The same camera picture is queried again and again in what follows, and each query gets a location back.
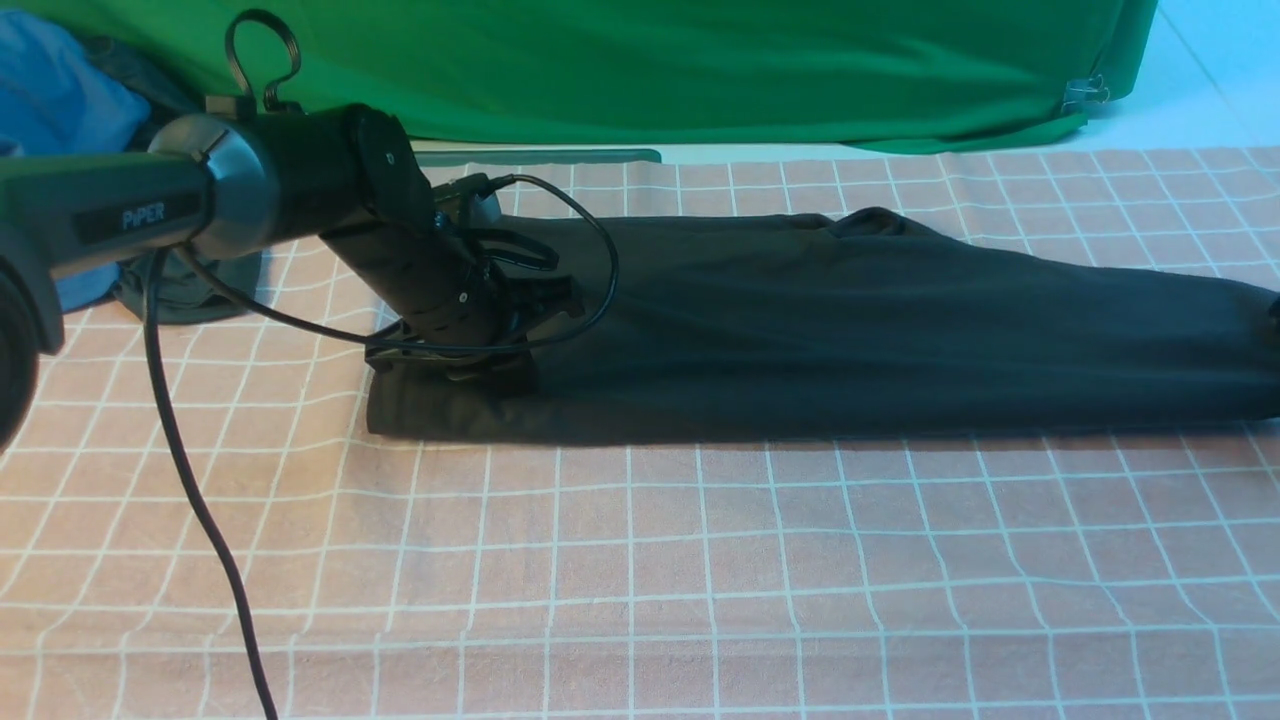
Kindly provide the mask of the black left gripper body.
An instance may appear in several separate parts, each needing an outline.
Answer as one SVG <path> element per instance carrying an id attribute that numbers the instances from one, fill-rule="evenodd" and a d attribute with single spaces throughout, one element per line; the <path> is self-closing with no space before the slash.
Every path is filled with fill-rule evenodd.
<path id="1" fill-rule="evenodd" d="M 534 374 L 530 351 L 489 348 L 521 345 L 553 316 L 585 311 L 580 283 L 570 275 L 527 279 L 472 272 L 461 281 L 389 281 L 375 291 L 399 316 L 376 340 L 407 342 L 410 348 L 366 348 L 366 364 L 378 373 L 424 372 L 449 380 L 526 380 Z"/>

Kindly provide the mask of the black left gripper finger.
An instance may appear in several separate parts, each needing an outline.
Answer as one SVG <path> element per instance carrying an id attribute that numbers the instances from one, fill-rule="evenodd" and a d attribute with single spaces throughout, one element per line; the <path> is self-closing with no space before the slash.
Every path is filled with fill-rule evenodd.
<path id="1" fill-rule="evenodd" d="M 490 398 L 520 398 L 539 388 L 534 360 L 483 360 L 449 365 L 445 378 L 461 389 Z"/>

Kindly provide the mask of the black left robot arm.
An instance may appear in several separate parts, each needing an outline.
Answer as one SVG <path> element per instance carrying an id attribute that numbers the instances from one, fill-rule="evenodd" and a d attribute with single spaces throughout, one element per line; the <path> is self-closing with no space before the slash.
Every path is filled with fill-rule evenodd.
<path id="1" fill-rule="evenodd" d="M 229 260 L 317 236 L 399 318 L 353 337 L 374 370 L 530 392 L 534 333 L 585 310 L 553 249 L 497 225 L 494 193 L 513 182 L 434 190 L 402 124 L 360 104 L 187 115 L 147 152 L 4 159 L 3 442 L 32 404 L 38 356 L 63 346 L 56 281 L 160 249 Z"/>

